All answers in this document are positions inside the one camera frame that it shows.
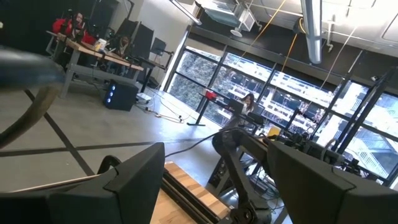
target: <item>ceiling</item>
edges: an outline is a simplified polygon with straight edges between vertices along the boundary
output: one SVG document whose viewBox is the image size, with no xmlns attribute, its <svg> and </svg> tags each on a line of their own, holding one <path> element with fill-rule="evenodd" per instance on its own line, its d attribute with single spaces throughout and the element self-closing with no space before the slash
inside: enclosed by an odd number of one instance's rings
<svg viewBox="0 0 398 224">
<path fill-rule="evenodd" d="M 283 0 L 253 0 L 250 7 L 254 17 L 269 22 Z M 302 13 L 300 0 L 286 0 L 274 20 L 277 26 L 293 28 Z M 327 38 L 331 26 L 331 39 L 361 49 L 398 57 L 398 7 L 395 0 L 323 0 L 322 30 Z"/>
</svg>

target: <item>black cable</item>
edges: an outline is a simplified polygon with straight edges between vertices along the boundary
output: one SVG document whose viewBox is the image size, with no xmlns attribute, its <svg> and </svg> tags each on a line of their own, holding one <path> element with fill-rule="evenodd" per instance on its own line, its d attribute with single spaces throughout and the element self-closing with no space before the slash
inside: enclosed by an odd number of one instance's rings
<svg viewBox="0 0 398 224">
<path fill-rule="evenodd" d="M 166 155 L 165 158 L 167 158 L 167 157 L 169 157 L 169 156 L 172 156 L 172 155 L 176 155 L 176 154 L 180 154 L 180 153 L 189 151 L 189 150 L 193 149 L 195 146 L 199 145 L 200 143 L 206 141 L 207 139 L 213 137 L 214 135 L 216 135 L 216 134 L 218 134 L 218 133 L 225 133 L 225 132 L 232 131 L 232 130 L 235 130 L 235 129 L 240 129 L 240 128 L 229 128 L 229 129 L 225 129 L 225 130 L 222 130 L 222 131 L 218 131 L 218 132 L 216 132 L 216 133 L 214 133 L 214 134 L 212 134 L 212 135 L 209 135 L 209 136 L 205 137 L 204 139 L 202 139 L 202 140 L 196 142 L 194 145 L 192 145 L 192 146 L 189 147 L 189 148 L 186 148 L 186 149 L 183 149 L 183 150 L 180 150 L 180 151 L 177 151 L 177 152 L 172 152 L 172 153 Z"/>
</svg>

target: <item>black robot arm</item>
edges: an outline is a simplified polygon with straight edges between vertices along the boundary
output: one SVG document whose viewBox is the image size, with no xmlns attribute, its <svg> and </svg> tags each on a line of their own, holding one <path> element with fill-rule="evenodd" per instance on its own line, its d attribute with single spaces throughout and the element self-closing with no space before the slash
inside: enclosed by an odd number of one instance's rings
<svg viewBox="0 0 398 224">
<path fill-rule="evenodd" d="M 261 162 L 267 172 L 269 168 L 266 162 L 267 152 L 264 145 L 242 129 L 233 129 L 216 134 L 212 144 L 216 152 L 223 158 L 232 183 L 239 195 L 238 208 L 232 209 L 229 223 L 270 223 L 271 210 L 267 202 L 255 193 L 239 163 L 236 150 L 238 146 L 244 146 L 250 150 L 251 156 Z"/>
</svg>

